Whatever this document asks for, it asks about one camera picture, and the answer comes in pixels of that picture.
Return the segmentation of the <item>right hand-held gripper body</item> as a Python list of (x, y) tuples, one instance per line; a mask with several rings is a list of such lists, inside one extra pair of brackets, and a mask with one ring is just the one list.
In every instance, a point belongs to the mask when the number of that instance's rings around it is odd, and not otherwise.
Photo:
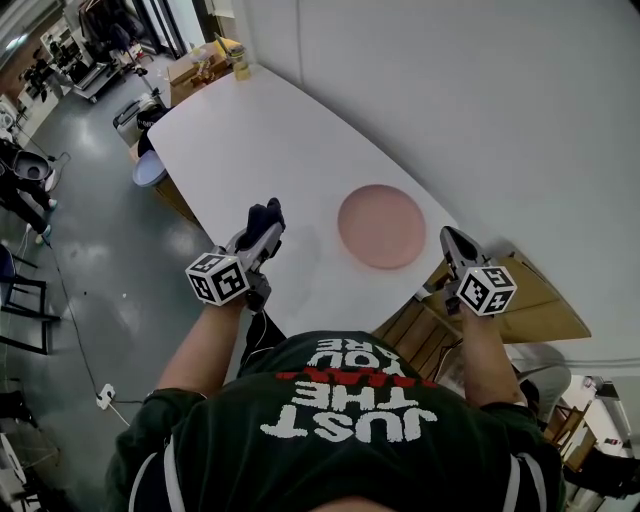
[(443, 302), (449, 316), (457, 315), (465, 305), (476, 316), (503, 313), (513, 299), (517, 284), (507, 268), (489, 259), (486, 266), (468, 267), (464, 276), (454, 280), (445, 266), (427, 280), (424, 288)]

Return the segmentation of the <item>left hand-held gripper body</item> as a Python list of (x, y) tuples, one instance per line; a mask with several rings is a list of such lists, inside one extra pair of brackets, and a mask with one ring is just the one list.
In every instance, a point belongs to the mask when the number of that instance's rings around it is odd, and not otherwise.
[(223, 306), (243, 297), (253, 312), (261, 311), (271, 286), (261, 266), (273, 257), (267, 249), (228, 252), (217, 247), (203, 253), (185, 270), (196, 297), (203, 303)]

